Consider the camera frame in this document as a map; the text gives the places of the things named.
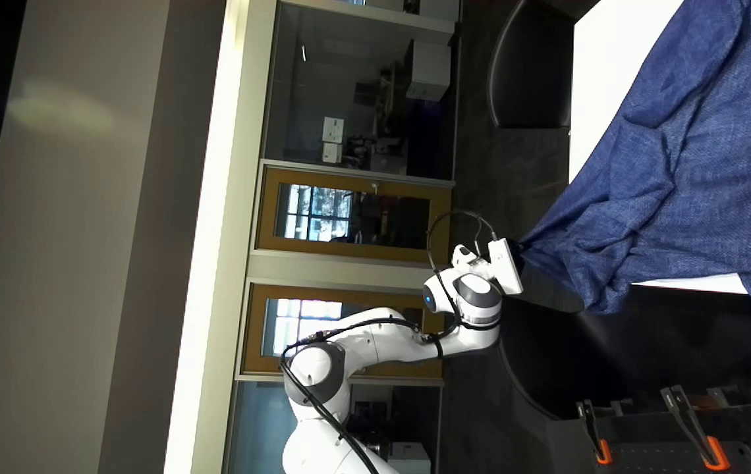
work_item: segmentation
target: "blue fabric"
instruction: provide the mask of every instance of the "blue fabric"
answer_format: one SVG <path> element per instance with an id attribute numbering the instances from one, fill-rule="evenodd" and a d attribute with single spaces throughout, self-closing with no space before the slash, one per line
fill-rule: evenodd
<path id="1" fill-rule="evenodd" d="M 751 0 L 679 6 L 522 252 L 596 312 L 641 278 L 737 270 L 751 291 Z"/>

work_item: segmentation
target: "window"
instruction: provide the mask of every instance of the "window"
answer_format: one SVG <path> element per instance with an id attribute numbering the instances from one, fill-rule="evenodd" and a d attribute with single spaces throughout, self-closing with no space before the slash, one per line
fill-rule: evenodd
<path id="1" fill-rule="evenodd" d="M 348 189 L 287 183 L 287 240 L 309 243 L 349 243 L 349 199 Z"/>
<path id="2" fill-rule="evenodd" d="M 337 319 L 341 319 L 337 301 L 266 301 L 262 356 L 280 357 L 287 345 L 331 327 Z"/>

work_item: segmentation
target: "glass door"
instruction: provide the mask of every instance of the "glass door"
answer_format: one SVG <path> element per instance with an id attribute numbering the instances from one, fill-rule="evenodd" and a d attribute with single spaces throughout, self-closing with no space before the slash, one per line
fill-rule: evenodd
<path id="1" fill-rule="evenodd" d="M 268 165 L 256 247 L 442 264 L 447 227 L 426 231 L 447 208 L 447 186 Z"/>
<path id="2" fill-rule="evenodd" d="M 282 0 L 262 158 L 447 180 L 449 33 L 403 8 Z"/>
<path id="3" fill-rule="evenodd" d="M 241 373 L 280 373 L 280 356 L 289 343 L 330 330 L 341 315 L 378 306 L 394 307 L 421 331 L 442 330 L 442 315 L 423 311 L 421 294 L 253 284 L 247 302 Z M 439 361 L 423 361 L 382 363 L 363 370 L 360 377 L 436 381 L 439 373 Z"/>

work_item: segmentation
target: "wrinkled cloth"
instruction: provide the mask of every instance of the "wrinkled cloth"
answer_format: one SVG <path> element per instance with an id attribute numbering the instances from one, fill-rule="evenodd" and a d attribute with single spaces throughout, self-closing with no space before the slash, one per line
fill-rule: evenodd
<path id="1" fill-rule="evenodd" d="M 751 294 L 751 0 L 676 8 L 522 257 L 592 312 L 642 278 L 739 274 Z"/>

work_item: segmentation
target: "floor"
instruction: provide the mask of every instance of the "floor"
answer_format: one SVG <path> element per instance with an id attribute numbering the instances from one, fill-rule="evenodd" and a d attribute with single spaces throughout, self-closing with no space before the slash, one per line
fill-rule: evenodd
<path id="1" fill-rule="evenodd" d="M 563 127 L 500 129 L 488 112 L 488 64 L 506 14 L 519 0 L 468 0 L 461 24 L 461 98 L 455 140 L 455 208 L 476 211 L 497 233 L 519 240 L 567 186 Z M 588 0 L 546 0 L 572 19 Z M 455 220 L 464 240 L 471 224 Z M 525 301 L 572 311 L 573 301 L 526 277 Z M 708 419 L 751 434 L 751 409 Z M 588 474 L 589 444 L 580 420 L 547 417 L 510 377 L 502 348 L 446 361 L 439 474 Z"/>
<path id="2" fill-rule="evenodd" d="M 489 218 L 497 233 L 522 236 L 567 186 L 567 129 L 497 129 L 485 102 L 494 33 L 514 0 L 464 2 L 455 208 Z M 552 290 L 530 297 L 563 306 Z M 507 377 L 497 348 L 446 361 L 439 474 L 572 474 L 552 444 L 552 423 Z"/>

